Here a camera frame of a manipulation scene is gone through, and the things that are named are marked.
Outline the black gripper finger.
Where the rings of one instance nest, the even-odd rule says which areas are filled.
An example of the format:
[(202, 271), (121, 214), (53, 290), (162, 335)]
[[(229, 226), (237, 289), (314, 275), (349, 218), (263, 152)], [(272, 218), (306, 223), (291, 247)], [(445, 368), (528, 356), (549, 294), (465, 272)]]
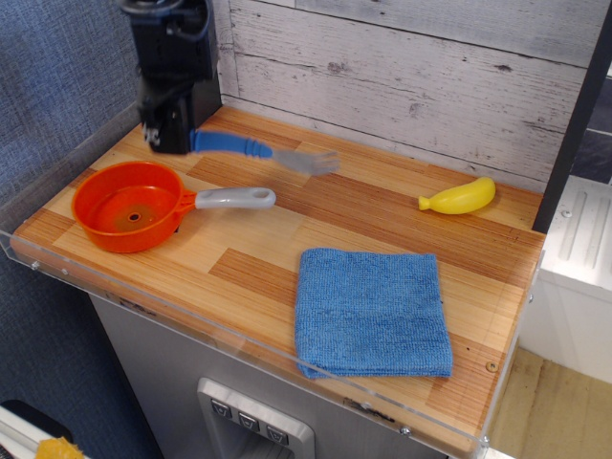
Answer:
[(151, 148), (162, 146), (164, 130), (163, 100), (154, 95), (144, 95), (137, 99), (137, 109), (141, 118), (144, 140)]
[(186, 154), (191, 150), (193, 129), (192, 97), (188, 94), (163, 93), (160, 105), (158, 151)]

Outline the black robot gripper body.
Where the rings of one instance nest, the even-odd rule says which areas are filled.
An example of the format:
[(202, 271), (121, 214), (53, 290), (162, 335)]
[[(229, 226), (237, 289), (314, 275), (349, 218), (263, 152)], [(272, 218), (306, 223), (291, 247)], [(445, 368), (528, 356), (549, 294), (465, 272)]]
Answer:
[(138, 57), (139, 103), (160, 103), (216, 78), (218, 53), (209, 1), (120, 1)]

